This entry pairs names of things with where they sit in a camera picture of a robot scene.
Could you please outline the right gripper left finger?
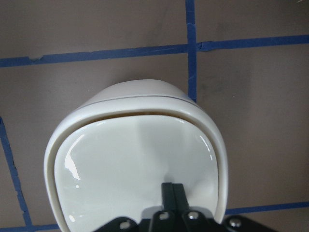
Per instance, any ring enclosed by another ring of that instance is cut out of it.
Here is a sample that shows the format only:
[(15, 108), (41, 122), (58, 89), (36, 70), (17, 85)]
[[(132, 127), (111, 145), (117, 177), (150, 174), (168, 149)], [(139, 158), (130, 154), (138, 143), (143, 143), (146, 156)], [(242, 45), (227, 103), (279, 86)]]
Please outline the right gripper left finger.
[(176, 222), (176, 201), (172, 183), (161, 184), (162, 209), (151, 218), (149, 232), (173, 232)]

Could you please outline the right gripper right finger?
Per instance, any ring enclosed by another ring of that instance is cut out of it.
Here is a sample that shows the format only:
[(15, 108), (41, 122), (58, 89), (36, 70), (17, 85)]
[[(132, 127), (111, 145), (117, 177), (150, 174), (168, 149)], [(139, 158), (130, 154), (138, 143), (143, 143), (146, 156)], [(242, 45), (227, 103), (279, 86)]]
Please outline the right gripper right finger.
[(172, 184), (175, 210), (175, 232), (213, 232), (212, 212), (200, 206), (190, 206), (183, 184)]

